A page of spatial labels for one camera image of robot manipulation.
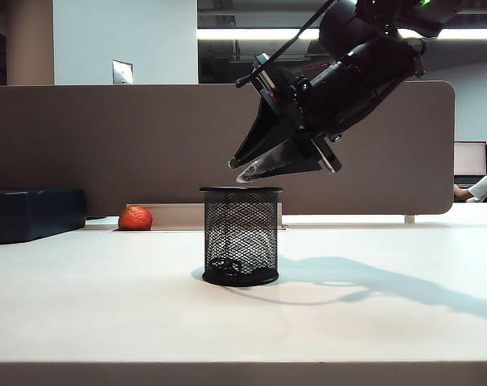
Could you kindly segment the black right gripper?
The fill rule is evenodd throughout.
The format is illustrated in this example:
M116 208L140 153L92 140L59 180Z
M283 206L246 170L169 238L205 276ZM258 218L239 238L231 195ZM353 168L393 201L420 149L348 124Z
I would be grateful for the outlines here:
M357 45L312 80L276 83L261 98L249 133L229 161L249 183L276 175L341 169L330 145L370 115L406 78L424 73L421 39L377 38Z

